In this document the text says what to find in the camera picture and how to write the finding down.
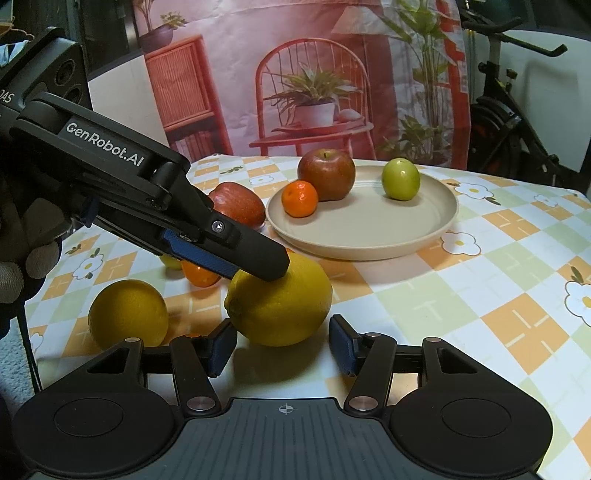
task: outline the lemon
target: lemon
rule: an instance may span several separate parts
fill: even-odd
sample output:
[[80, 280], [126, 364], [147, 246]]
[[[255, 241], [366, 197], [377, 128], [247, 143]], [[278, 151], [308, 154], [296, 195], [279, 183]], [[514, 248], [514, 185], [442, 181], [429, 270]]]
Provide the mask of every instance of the lemon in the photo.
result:
[[158, 346], [168, 331], [162, 295], [140, 280], [121, 280], [102, 290], [88, 313], [90, 335], [103, 350], [129, 337]]
[[288, 253], [283, 278], [260, 280], [239, 270], [230, 282], [224, 306], [236, 330], [267, 346], [299, 343], [314, 334], [328, 315], [332, 285], [317, 262]]
[[180, 260], [177, 260], [176, 258], [173, 258], [170, 255], [160, 255], [159, 259], [164, 264], [164, 266], [166, 268], [169, 268], [170, 270], [182, 269]]
[[382, 170], [382, 187], [394, 200], [412, 200], [421, 187], [421, 174], [410, 160], [395, 158]]

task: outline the red apple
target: red apple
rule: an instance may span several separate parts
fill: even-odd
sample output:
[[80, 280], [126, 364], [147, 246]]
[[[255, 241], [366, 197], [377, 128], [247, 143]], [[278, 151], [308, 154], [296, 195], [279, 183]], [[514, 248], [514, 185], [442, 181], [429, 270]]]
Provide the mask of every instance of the red apple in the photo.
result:
[[244, 185], [225, 181], [209, 192], [214, 210], [238, 223], [258, 229], [265, 223], [265, 205]]
[[301, 158], [297, 176], [314, 186], [319, 201], [342, 200], [353, 188], [355, 163], [343, 151], [320, 148]]

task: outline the crosshair mark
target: crosshair mark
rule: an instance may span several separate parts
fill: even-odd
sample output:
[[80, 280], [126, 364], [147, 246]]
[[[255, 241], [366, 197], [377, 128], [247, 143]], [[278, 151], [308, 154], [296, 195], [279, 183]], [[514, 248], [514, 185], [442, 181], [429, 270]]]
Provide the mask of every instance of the crosshair mark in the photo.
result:
[[287, 403], [285, 405], [282, 405], [279, 408], [276, 408], [276, 410], [279, 410], [281, 413], [283, 413], [284, 415], [287, 415], [288, 413], [293, 412], [294, 410], [297, 410], [297, 408], [292, 407], [291, 405], [288, 405]]

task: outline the white flower pot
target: white flower pot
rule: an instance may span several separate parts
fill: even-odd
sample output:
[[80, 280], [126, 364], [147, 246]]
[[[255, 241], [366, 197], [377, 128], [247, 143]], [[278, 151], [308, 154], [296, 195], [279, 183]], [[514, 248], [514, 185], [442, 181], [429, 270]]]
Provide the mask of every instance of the white flower pot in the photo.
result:
[[335, 104], [297, 106], [294, 120], [302, 128], [329, 127], [335, 122]]

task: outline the white wall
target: white wall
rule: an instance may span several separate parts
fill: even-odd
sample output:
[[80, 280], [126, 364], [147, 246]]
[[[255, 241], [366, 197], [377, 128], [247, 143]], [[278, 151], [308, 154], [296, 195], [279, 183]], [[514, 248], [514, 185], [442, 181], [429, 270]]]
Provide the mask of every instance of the white wall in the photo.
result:
[[[501, 79], [505, 69], [518, 73], [512, 94], [550, 154], [579, 171], [591, 137], [591, 42], [543, 32], [511, 31], [509, 36], [554, 50], [561, 43], [568, 52], [552, 59], [503, 43]], [[466, 32], [466, 49], [469, 39]], [[476, 64], [488, 59], [488, 40], [476, 34]], [[475, 97], [482, 94], [484, 74], [476, 70]]]
[[143, 56], [92, 79], [88, 87], [95, 112], [168, 146]]

